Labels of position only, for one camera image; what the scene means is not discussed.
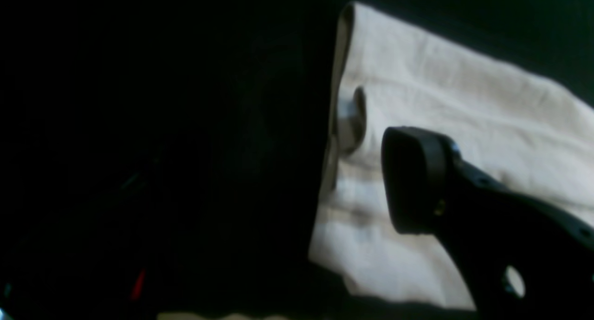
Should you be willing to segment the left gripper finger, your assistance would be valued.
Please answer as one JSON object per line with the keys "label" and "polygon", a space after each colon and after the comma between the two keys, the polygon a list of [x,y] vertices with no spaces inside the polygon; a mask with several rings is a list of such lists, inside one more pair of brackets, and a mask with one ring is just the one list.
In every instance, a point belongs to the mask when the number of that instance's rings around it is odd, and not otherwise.
{"label": "left gripper finger", "polygon": [[401,235],[434,235],[482,320],[591,320],[593,229],[463,160],[448,136],[389,127],[381,168]]}

